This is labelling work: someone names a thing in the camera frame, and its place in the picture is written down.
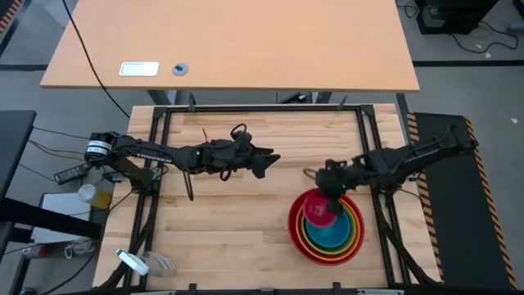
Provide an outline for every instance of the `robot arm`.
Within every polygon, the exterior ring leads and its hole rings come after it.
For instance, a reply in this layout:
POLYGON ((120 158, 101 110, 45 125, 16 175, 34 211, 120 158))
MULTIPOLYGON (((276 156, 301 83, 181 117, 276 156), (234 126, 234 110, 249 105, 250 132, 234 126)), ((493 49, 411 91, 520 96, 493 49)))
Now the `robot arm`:
POLYGON ((432 141, 418 142, 399 148, 383 148, 365 153, 347 161, 327 160, 325 168, 316 172, 315 183, 320 193, 328 198, 328 210, 340 213, 338 200, 349 189, 358 185, 375 185, 382 191, 395 191, 413 174, 445 159, 472 152, 478 142, 468 134, 457 134, 450 125, 432 141))
MULTIPOLYGON (((155 189, 158 176, 150 169, 137 167, 127 157, 174 165, 184 173, 184 178, 186 173, 220 173, 223 181, 238 169, 251 170, 255 177, 264 178, 265 170, 280 158, 280 155, 272 154, 271 148, 254 146, 244 124, 235 127, 231 137, 233 140, 216 139, 196 146, 169 147, 113 132, 93 133, 84 158, 91 166, 110 166, 129 178, 133 188, 144 193, 155 189)), ((187 190, 192 199, 190 188, 191 185, 187 190)))

